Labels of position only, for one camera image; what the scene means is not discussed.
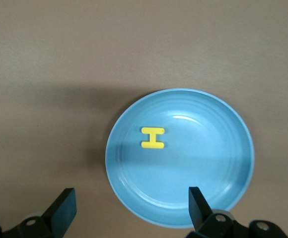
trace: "blue plate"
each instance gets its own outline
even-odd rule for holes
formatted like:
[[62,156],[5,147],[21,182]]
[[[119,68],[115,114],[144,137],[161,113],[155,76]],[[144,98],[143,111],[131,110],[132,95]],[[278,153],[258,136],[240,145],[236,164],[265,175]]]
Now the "blue plate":
[[188,187],[212,209],[231,209],[250,183],[251,135],[223,100],[194,89],[167,89],[132,104],[114,125],[106,170],[121,202],[156,225],[188,228]]

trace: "table surface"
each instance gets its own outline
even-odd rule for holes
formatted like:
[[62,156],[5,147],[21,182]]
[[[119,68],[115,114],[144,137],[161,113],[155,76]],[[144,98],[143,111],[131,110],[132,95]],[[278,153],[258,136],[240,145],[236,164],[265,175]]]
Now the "table surface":
[[74,187],[67,238],[185,237],[129,212],[104,165],[123,110],[176,87],[242,116],[256,164],[231,212],[288,235],[288,1],[0,1],[3,229]]

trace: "silver bolt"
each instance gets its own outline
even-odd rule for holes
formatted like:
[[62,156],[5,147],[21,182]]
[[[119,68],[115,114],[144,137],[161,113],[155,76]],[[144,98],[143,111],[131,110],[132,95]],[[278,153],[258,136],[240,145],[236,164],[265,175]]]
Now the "silver bolt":
[[31,225],[33,225],[33,224],[35,224],[36,223],[36,220],[29,220],[28,222],[26,222],[26,225],[27,226],[31,226]]
[[264,223],[264,222],[258,222],[257,223],[257,226],[258,228],[264,230],[264,231],[267,231],[269,229],[269,226],[268,224]]
[[224,215],[218,214],[216,215],[216,220],[219,222],[225,222],[226,218],[224,217]]

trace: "yellow letter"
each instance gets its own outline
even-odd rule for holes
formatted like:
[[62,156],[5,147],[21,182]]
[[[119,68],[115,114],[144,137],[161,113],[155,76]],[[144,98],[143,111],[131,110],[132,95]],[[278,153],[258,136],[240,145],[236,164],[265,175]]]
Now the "yellow letter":
[[162,127],[143,127],[142,133],[149,134],[149,141],[142,141],[143,148],[162,149],[164,143],[156,141],[156,135],[164,134],[165,130]]

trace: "round blue dish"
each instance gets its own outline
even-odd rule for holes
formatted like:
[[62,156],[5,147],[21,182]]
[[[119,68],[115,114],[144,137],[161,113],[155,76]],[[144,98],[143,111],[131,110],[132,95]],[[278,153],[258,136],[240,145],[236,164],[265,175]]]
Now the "round blue dish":
[[231,209],[250,183],[254,148],[246,124],[223,100],[167,89],[120,116],[105,162],[115,194],[130,211],[156,225],[188,228],[188,187],[198,186],[212,209]]

